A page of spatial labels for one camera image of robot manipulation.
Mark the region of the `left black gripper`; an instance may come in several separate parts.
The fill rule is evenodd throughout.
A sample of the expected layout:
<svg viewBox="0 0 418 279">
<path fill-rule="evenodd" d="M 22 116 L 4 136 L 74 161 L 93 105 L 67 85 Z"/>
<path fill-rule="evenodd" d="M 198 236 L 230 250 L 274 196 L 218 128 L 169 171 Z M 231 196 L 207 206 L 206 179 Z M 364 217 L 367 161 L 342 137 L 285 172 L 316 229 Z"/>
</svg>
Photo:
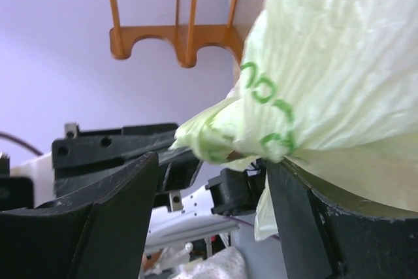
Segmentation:
<svg viewBox="0 0 418 279">
<path fill-rule="evenodd" d="M 159 158 L 158 194 L 191 187 L 202 161 L 187 148 L 170 149 L 177 128 L 176 123 L 156 123 L 82 131 L 77 123 L 66 123 L 64 138 L 52 143 L 56 195 L 110 176 L 148 152 Z"/>
</svg>

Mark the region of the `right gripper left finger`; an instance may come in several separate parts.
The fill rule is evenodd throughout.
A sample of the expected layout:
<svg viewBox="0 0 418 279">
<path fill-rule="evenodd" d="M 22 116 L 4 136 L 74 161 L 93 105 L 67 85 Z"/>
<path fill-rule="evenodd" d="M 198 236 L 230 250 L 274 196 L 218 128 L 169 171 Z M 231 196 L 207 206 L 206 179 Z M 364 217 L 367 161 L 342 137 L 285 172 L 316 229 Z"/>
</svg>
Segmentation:
<svg viewBox="0 0 418 279">
<path fill-rule="evenodd" d="M 149 152 L 34 209 L 1 213 L 2 278 L 137 278 L 158 182 Z"/>
</svg>

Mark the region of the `light green plastic bag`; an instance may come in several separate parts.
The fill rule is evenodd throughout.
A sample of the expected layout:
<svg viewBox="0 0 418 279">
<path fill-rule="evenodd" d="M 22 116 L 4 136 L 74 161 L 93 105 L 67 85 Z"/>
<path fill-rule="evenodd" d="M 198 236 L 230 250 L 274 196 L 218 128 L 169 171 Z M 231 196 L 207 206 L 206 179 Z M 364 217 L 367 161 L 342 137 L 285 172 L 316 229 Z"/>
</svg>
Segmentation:
<svg viewBox="0 0 418 279">
<path fill-rule="evenodd" d="M 417 0 L 264 0 L 225 100 L 173 148 L 234 170 L 288 159 L 417 210 Z"/>
</svg>

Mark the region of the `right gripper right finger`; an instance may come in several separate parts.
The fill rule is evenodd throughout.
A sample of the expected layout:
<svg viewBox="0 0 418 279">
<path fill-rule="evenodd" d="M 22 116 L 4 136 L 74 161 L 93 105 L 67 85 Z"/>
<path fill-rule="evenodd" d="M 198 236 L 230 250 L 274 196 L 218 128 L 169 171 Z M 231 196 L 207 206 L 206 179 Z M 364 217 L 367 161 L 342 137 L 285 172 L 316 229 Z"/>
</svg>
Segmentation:
<svg viewBox="0 0 418 279">
<path fill-rule="evenodd" d="M 288 278 L 416 278 L 417 213 L 266 164 Z"/>
</svg>

